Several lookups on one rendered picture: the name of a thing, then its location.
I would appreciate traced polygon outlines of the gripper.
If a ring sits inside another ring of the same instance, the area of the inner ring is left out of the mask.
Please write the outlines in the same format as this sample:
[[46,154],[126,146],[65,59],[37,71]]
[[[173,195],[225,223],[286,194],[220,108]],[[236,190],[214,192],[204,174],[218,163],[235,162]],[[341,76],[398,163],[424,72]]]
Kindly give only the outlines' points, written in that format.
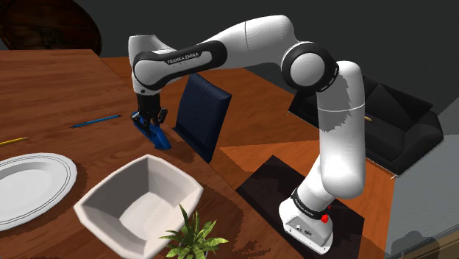
[[137,95],[138,102],[138,125],[146,133],[146,136],[151,135],[150,120],[154,119],[154,125],[161,125],[168,114],[168,110],[160,106],[160,94],[154,95]]

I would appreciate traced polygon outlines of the blue elongated tool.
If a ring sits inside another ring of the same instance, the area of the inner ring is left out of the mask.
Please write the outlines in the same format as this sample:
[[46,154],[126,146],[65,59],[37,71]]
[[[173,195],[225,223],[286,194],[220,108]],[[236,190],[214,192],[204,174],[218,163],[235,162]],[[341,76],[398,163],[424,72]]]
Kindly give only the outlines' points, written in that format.
[[134,126],[142,133],[150,142],[154,144],[155,149],[159,150],[167,150],[171,148],[171,144],[169,143],[168,139],[164,135],[160,126],[155,126],[152,122],[150,122],[150,130],[151,135],[149,137],[146,136],[146,133],[139,127],[138,125],[138,116],[139,111],[132,112],[130,118]]

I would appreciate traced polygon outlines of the blue pen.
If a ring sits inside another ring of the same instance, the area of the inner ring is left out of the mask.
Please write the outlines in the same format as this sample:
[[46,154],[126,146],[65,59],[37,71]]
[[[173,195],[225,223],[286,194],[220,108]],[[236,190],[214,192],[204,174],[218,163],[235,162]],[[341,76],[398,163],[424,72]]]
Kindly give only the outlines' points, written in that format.
[[81,122],[81,123],[78,123],[78,124],[74,124],[74,125],[70,126],[70,128],[86,127],[86,126],[89,126],[89,125],[92,125],[92,124],[96,124],[96,123],[99,123],[99,122],[108,121],[108,120],[115,119],[115,118],[120,118],[120,117],[122,117],[122,115],[107,116],[107,117],[104,117],[104,118],[98,118],[98,119],[94,119],[94,120],[91,120],[91,121],[85,121],[85,122]]

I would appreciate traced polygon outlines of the white square bowl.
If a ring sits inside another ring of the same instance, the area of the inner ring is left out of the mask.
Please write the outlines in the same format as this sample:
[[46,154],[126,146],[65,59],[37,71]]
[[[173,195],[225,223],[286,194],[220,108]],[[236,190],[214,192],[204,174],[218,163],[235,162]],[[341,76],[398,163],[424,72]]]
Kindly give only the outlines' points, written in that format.
[[152,259],[192,214],[203,187],[190,175],[153,155],[117,169],[75,205],[79,221],[124,259]]

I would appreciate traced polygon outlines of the brown wooden table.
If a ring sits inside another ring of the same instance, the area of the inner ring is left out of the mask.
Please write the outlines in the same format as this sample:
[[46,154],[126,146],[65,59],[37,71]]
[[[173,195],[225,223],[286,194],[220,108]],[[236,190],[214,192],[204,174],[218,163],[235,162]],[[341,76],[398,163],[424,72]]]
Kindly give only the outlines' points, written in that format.
[[[172,147],[160,151],[137,131],[129,61],[102,59],[90,50],[0,51],[0,160],[36,152],[72,159],[78,169],[68,195],[42,216],[0,232],[1,259],[119,259],[77,218],[74,204],[108,174],[146,154],[160,157],[204,186],[203,221],[229,242],[208,259],[302,259],[250,205],[203,161],[169,124]],[[86,127],[74,124],[120,118]]]

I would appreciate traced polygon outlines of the green potted plant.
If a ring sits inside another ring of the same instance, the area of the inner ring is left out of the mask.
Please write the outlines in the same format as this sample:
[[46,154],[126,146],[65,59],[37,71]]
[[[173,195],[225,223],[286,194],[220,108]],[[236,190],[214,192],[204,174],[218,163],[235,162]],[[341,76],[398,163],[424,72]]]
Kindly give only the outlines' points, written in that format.
[[181,204],[179,204],[184,224],[179,231],[167,230],[169,235],[161,236],[160,239],[167,239],[176,241],[179,244],[168,244],[169,251],[166,255],[167,258],[177,259],[207,259],[208,252],[214,255],[219,250],[220,244],[226,244],[229,241],[222,237],[209,237],[216,225],[216,220],[207,221],[203,225],[200,222],[200,216],[195,210],[191,217]]

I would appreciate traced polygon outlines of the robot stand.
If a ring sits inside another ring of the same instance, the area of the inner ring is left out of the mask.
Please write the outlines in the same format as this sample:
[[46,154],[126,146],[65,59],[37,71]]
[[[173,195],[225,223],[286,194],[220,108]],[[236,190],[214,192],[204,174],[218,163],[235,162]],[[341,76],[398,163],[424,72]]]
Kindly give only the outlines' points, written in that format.
[[304,178],[279,158],[271,156],[236,191],[304,259],[358,259],[364,218],[337,199],[329,211],[334,234],[329,252],[320,255],[284,231],[279,205]]

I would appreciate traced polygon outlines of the white oval plate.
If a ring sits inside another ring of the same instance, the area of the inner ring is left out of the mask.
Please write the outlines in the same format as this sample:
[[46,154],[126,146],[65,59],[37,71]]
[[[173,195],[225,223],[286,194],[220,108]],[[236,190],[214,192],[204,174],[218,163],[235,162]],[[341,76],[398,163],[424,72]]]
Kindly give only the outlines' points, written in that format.
[[74,162],[55,153],[0,161],[0,232],[25,224],[57,205],[77,179]]

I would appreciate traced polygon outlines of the yellow pencil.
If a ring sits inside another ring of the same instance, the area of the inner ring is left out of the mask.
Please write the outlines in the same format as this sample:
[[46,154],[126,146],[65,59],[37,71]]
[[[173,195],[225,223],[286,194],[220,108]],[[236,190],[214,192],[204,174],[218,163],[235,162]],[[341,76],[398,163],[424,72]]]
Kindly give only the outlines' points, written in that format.
[[15,139],[12,139],[12,140],[8,140],[8,141],[2,141],[2,142],[0,142],[0,146],[7,146],[7,145],[18,143],[18,142],[21,142],[21,141],[26,141],[28,139],[29,139],[28,137],[21,137],[21,138],[15,138]]

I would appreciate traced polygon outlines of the dark brown rounded chair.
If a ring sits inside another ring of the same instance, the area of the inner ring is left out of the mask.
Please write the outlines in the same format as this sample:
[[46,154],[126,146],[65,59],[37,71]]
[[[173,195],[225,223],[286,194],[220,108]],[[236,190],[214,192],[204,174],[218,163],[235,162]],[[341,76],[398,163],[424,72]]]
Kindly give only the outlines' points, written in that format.
[[9,50],[102,52],[99,28],[74,0],[0,0],[0,40]]

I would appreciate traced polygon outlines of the black sofa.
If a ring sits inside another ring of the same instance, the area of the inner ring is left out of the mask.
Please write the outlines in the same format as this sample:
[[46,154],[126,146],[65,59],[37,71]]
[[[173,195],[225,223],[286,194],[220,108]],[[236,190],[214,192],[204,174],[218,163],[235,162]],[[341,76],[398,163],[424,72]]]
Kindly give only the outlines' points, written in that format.
[[432,104],[368,77],[365,88],[366,157],[403,174],[444,139]]

